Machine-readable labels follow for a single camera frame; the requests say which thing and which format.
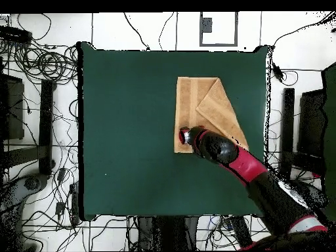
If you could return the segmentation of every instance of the floor tile grout line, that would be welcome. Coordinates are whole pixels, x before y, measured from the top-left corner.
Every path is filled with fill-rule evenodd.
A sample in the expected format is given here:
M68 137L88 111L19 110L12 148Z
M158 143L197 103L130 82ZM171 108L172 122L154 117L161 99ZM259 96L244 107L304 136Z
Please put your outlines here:
M33 225L33 224L31 224L31 225L24 225L24 227L56 228L56 227L59 227L59 226L57 226L57 225L37 225L37 224ZM87 229L89 229L90 227L88 227L88 226L76 226L75 229L76 228L87 228ZM121 226L117 226L117 227L111 227L111 226L107 226L107 227L105 227L105 226L91 226L91 228L127 229L126 226L125 227L121 227Z
M11 143L4 144L4 145L5 146L36 146L35 144L11 144ZM62 146L62 147L66 147L66 148L68 148L68 147L74 147L74 148L77 148L78 145L66 145L66 146Z
M93 13L91 17L91 44L93 45Z
M324 70L313 70L313 69L283 69L281 68L281 70L297 70L297 71L302 71L302 72L322 72Z
M263 26L263 11L260 12L260 32L259 32L259 46L261 46L261 28Z

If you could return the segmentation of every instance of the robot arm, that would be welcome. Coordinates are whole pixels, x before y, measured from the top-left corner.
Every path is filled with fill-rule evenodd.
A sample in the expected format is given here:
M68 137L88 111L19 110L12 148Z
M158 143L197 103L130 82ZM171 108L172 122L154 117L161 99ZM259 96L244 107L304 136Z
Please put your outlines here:
M263 213L263 222L271 234L327 231L299 194L289 184L278 180L252 154L228 138L203 127L180 129L180 141L192 146L201 158L234 173Z

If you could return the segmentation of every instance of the metal frame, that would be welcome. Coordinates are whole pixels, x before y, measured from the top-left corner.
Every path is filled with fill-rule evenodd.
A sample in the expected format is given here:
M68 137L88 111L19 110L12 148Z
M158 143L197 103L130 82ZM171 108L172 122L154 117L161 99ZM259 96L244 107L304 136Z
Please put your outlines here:
M0 88L8 90L5 81L5 75L1 72ZM40 122L39 122L39 146L20 148L5 152L2 148L3 156L1 156L1 172L3 169L8 169L16 165L27 163L29 161L39 160L39 172L44 175L51 175L53 168L53 92L56 90L56 83L51 80L42 80L41 82L41 107L40 107ZM5 100L3 99L2 107L6 107ZM3 141L3 126L1 125L0 140ZM3 185L3 180L0 179L0 186Z
M203 43L203 12L199 16L199 45L200 47L237 47L238 46L238 12L235 12L234 43Z

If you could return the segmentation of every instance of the towel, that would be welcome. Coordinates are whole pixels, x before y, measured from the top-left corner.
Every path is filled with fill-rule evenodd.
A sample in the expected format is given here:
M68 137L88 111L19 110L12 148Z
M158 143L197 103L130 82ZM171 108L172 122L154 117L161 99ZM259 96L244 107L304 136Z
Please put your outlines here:
M236 113L217 77L178 77L175 113L174 152L192 153L192 147L181 144L181 127L203 125L222 134L234 144L248 150Z

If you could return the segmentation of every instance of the black device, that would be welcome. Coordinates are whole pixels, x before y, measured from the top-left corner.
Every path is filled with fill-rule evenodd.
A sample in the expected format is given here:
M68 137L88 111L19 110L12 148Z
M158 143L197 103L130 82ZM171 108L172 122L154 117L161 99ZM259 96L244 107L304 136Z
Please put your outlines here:
M23 93L24 85L22 79L3 74L3 79L7 90L4 90L5 100L10 113L7 114L5 123L4 139L23 139L24 128L23 123L19 119L23 119Z
M300 99L300 124L297 151L323 157L322 134L326 119L321 110L324 105L323 90L305 92Z
M318 138L318 135L312 135L311 132L320 132L321 127L311 127L309 123L310 117L313 117L313 122L321 124L320 116L317 116L317 110L313 109L311 112L306 110L311 107L311 99L306 102L309 105L304 104L303 106L303 125L307 124L307 127L301 126L301 131L307 136L306 139L299 139L299 149L301 152L293 152L293 128L294 128L294 101L295 101L295 90L294 88L285 88L283 90L283 108L282 108L282 135L280 137L280 170L279 173L285 180L289 180L291 177L292 165L300 167L305 171L311 171L313 173L323 175L326 171L324 159L322 156L312 156L307 153L308 149L317 154L321 152L321 147L318 147L317 151L311 150L312 146L317 146L322 143L321 137Z
M32 33L11 26L0 26L0 41L15 47L29 47Z
M71 216L70 222L72 226L79 224L79 206L78 206L78 182L70 185L71 198Z

